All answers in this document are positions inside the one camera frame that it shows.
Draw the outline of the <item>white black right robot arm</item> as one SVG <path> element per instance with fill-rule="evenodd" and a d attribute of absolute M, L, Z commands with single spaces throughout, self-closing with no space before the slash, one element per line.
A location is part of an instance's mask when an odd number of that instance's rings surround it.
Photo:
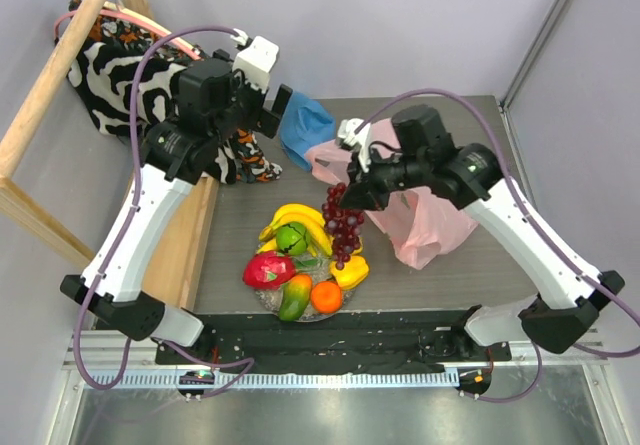
<path fill-rule="evenodd" d="M 494 152 L 479 143 L 456 146 L 435 108 L 408 107 L 394 114 L 391 124 L 399 146 L 384 158 L 374 148 L 371 125 L 360 119 L 341 122 L 336 143 L 352 154 L 341 207 L 382 211 L 392 193 L 428 187 L 486 229 L 537 289 L 535 296 L 510 304 L 470 308 L 451 336 L 455 354 L 472 360 L 490 345 L 518 340 L 555 354 L 574 346 L 610 301 L 584 276 L 595 276 L 613 294 L 623 288 L 622 277 L 580 258 L 570 269 L 565 261 L 574 251 L 526 204 Z"/>

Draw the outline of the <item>pink plastic bag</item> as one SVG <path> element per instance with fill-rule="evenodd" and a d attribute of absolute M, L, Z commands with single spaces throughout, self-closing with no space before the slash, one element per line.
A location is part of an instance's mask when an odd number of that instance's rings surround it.
<path fill-rule="evenodd" d="M 349 181 L 351 155 L 334 141 L 310 148 L 305 158 L 316 179 L 329 184 Z M 394 192 L 387 208 L 366 215 L 390 240 L 396 258 L 417 270 L 457 249 L 478 227 L 475 220 L 427 187 Z"/>

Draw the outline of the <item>orange fake fruit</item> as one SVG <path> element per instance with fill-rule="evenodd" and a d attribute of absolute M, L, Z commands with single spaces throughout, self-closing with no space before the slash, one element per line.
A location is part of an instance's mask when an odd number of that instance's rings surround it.
<path fill-rule="evenodd" d="M 342 307 L 342 289 L 333 281 L 319 282 L 312 288 L 310 300 L 317 312 L 322 314 L 335 313 Z"/>

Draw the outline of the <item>green orange fake mango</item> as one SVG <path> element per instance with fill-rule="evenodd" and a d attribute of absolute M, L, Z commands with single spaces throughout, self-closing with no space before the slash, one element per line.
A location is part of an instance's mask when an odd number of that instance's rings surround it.
<path fill-rule="evenodd" d="M 310 301 L 312 286 L 312 278 L 307 274 L 298 274 L 284 285 L 278 311 L 281 321 L 296 321 L 304 314 Z"/>

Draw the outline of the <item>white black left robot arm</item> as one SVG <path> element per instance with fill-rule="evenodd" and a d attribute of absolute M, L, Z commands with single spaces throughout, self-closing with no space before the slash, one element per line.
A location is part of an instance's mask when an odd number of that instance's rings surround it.
<path fill-rule="evenodd" d="M 240 131 L 273 137 L 291 96 L 282 86 L 264 106 L 276 54 L 240 52 L 178 70 L 168 90 L 149 88 L 148 71 L 132 83 L 132 112 L 149 123 L 137 145 L 129 195 L 96 257 L 79 275 L 67 275 L 61 292 L 127 338 L 178 344 L 190 363 L 205 362 L 212 338 L 195 315 L 142 289 L 144 275 L 170 219 L 201 176 L 220 170 L 222 146 Z"/>

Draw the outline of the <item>fake red grapes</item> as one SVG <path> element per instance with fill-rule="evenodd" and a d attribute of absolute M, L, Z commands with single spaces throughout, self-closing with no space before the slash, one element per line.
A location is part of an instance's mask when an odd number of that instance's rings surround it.
<path fill-rule="evenodd" d="M 361 238 L 361 226 L 364 223 L 364 213 L 360 210 L 342 209 L 339 200 L 346 189 L 345 183 L 332 185 L 327 189 L 327 197 L 321 206 L 321 213 L 325 220 L 325 231 L 332 243 L 333 262 L 341 268 L 352 256 L 353 241 Z"/>

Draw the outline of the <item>yellow fake banana bunch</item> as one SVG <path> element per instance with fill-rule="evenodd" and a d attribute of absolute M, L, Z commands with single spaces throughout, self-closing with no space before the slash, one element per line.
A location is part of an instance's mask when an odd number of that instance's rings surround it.
<path fill-rule="evenodd" d="M 314 247 L 324 255 L 332 254 L 332 243 L 325 231 L 325 220 L 322 214 L 307 205 L 290 203 L 281 206 L 273 215 L 271 222 L 260 232 L 258 240 L 267 242 L 275 237 L 276 232 L 282 226 L 298 222 L 302 224 L 311 235 Z"/>

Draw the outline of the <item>yellow fake lemon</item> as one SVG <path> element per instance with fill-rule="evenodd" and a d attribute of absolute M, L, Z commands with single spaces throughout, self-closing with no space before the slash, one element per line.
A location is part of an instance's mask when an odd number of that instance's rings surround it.
<path fill-rule="evenodd" d="M 357 237 L 353 241 L 351 254 L 352 255 L 358 255 L 358 254 L 360 254 L 362 252 L 362 250 L 363 250 L 362 239 L 360 237 Z"/>

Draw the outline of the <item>yellow fake bell pepper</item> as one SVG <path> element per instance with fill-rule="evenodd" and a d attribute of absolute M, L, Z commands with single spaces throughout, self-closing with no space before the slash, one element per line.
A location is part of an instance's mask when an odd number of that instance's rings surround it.
<path fill-rule="evenodd" d="M 369 264 L 361 255 L 352 255 L 341 268 L 337 262 L 331 262 L 329 273 L 343 290 L 351 290 L 358 286 L 369 275 Z"/>

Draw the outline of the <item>red fake dragon fruit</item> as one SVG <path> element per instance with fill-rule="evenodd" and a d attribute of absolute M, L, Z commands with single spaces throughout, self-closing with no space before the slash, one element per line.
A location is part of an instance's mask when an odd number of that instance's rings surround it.
<path fill-rule="evenodd" d="M 300 258 L 279 251 L 256 254 L 247 263 L 243 282 L 257 290 L 277 290 L 298 274 L 316 271 L 322 265 L 317 257 Z"/>

